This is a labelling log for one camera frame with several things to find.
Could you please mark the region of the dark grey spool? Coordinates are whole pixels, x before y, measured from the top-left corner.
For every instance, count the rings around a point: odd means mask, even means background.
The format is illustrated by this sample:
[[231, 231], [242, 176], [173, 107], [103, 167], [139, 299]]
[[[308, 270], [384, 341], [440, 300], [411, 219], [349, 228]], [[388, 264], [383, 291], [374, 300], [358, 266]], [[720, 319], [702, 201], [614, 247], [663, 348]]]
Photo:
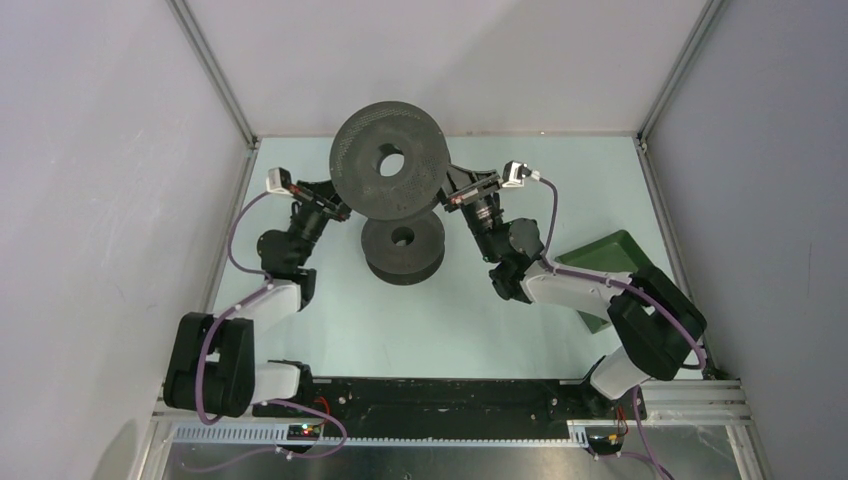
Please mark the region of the dark grey spool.
[[373, 220], [431, 211], [450, 153], [435, 119], [402, 101], [353, 113], [337, 130], [329, 155], [331, 182], [342, 201]]
[[434, 212], [395, 221], [368, 219], [360, 239], [369, 269], [382, 281], [409, 286], [430, 278], [445, 255], [445, 229]]

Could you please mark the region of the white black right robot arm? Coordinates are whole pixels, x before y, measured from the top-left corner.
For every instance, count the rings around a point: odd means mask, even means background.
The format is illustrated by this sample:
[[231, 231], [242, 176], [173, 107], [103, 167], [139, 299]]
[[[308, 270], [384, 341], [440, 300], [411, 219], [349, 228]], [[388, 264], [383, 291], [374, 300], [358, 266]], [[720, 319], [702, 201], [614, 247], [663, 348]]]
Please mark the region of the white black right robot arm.
[[503, 219], [500, 192], [529, 180], [558, 192], [538, 171], [511, 161], [503, 172], [449, 165], [437, 197], [446, 211], [462, 213], [484, 261], [494, 266], [489, 277], [502, 299], [562, 306], [612, 324], [620, 346], [585, 377], [585, 411], [606, 418], [648, 380], [704, 371], [707, 353], [699, 342], [707, 322], [661, 269], [605, 272], [556, 263], [548, 257], [553, 237], [541, 236], [535, 220]]

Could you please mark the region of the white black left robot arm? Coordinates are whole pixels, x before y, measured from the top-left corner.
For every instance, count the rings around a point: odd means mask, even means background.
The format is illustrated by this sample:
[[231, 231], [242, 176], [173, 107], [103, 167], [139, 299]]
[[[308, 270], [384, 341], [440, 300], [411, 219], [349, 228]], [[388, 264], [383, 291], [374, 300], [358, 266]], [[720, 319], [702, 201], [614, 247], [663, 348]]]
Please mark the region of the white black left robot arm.
[[291, 180], [275, 168], [260, 199], [292, 200], [289, 225], [262, 233], [256, 243], [257, 268], [233, 266], [262, 279], [259, 288], [218, 314], [189, 312], [179, 322], [163, 386], [163, 401], [193, 411], [213, 424], [239, 417], [256, 404], [277, 400], [292, 416], [304, 416], [316, 403], [315, 388], [303, 380], [305, 366], [267, 359], [256, 351], [260, 335], [302, 311], [312, 301], [317, 273], [307, 267], [329, 222], [344, 222], [351, 210], [329, 180]]

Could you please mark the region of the green tray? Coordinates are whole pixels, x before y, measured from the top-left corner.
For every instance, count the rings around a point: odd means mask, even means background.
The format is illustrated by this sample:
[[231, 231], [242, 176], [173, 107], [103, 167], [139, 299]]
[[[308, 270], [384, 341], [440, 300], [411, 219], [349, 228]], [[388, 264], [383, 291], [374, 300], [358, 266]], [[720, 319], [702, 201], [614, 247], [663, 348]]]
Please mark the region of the green tray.
[[618, 230], [555, 258], [562, 265], [604, 271], [637, 272], [653, 262], [632, 235]]

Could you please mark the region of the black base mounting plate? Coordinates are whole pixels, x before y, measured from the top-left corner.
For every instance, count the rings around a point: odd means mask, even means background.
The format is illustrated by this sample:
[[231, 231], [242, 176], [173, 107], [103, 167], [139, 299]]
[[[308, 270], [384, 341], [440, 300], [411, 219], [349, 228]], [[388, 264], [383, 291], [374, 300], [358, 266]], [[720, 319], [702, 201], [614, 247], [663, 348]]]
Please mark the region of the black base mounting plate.
[[333, 416], [328, 430], [403, 437], [551, 438], [570, 421], [613, 420], [618, 410], [588, 382], [559, 380], [331, 377], [302, 382], [293, 400]]

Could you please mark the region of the left aluminium frame post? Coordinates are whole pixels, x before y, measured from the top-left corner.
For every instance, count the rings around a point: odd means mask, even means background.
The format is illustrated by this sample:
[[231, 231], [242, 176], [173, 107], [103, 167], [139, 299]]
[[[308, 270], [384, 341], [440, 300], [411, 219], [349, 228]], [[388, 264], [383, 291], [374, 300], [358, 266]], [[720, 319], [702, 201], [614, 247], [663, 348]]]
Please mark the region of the left aluminium frame post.
[[189, 2], [185, 0], [167, 0], [166, 3], [171, 9], [180, 29], [183, 31], [200, 67], [207, 75], [224, 110], [239, 133], [241, 140], [248, 149], [254, 150], [259, 142], [258, 136], [251, 127], [247, 115], [240, 105], [236, 93]]

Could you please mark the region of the aluminium frame post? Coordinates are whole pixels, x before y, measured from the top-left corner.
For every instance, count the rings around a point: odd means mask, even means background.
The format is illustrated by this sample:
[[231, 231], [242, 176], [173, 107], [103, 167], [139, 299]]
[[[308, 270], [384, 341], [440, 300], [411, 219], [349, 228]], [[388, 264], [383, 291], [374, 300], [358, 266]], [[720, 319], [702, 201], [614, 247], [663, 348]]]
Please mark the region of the aluminium frame post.
[[694, 65], [703, 45], [707, 41], [715, 24], [728, 5], [725, 0], [709, 0], [703, 6], [694, 26], [689, 32], [684, 44], [675, 58], [659, 93], [651, 103], [648, 113], [637, 131], [638, 146], [646, 151], [649, 139], [660, 121], [663, 113], [672, 101], [678, 87]]
[[254, 150], [259, 142], [258, 136], [251, 127], [247, 115], [240, 105], [236, 93], [189, 2], [185, 0], [167, 0], [166, 3], [171, 9], [180, 29], [183, 31], [200, 67], [207, 75], [224, 110], [239, 133], [241, 140], [248, 149]]

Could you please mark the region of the right aluminium frame post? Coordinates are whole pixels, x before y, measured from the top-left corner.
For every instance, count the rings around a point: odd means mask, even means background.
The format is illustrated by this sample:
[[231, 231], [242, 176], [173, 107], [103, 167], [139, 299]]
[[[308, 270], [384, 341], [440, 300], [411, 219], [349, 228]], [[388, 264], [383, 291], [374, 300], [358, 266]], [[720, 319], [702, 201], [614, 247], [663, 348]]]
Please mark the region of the right aluminium frame post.
[[638, 146], [646, 151], [649, 139], [660, 121], [663, 113], [672, 101], [678, 87], [694, 65], [703, 45], [707, 41], [715, 24], [728, 5], [725, 0], [709, 0], [703, 6], [694, 26], [689, 32], [684, 44], [675, 58], [659, 93], [651, 103], [648, 113], [637, 131]]

